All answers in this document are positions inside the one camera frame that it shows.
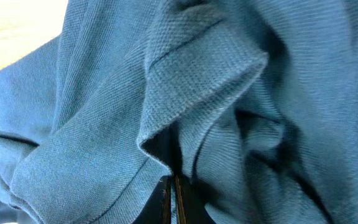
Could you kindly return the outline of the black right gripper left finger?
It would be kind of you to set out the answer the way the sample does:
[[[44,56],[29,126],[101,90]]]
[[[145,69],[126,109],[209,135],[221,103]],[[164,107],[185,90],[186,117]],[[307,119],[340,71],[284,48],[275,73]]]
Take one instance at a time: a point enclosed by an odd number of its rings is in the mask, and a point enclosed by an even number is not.
[[[132,224],[171,224],[171,187],[172,177],[162,176]]]

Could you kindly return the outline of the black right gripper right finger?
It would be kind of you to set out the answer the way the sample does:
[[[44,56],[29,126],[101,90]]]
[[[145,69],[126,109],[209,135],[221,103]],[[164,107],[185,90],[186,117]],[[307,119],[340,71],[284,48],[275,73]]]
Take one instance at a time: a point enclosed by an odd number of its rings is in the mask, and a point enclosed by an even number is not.
[[[174,184],[178,224],[216,224],[186,177],[175,175]]]

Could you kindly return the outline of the teal blue polo shirt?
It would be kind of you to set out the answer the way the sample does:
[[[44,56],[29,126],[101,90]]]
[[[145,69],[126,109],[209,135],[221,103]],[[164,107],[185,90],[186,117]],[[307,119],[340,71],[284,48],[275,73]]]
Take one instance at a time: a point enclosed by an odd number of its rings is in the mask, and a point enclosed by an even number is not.
[[[0,70],[0,223],[358,223],[358,1],[70,1]]]

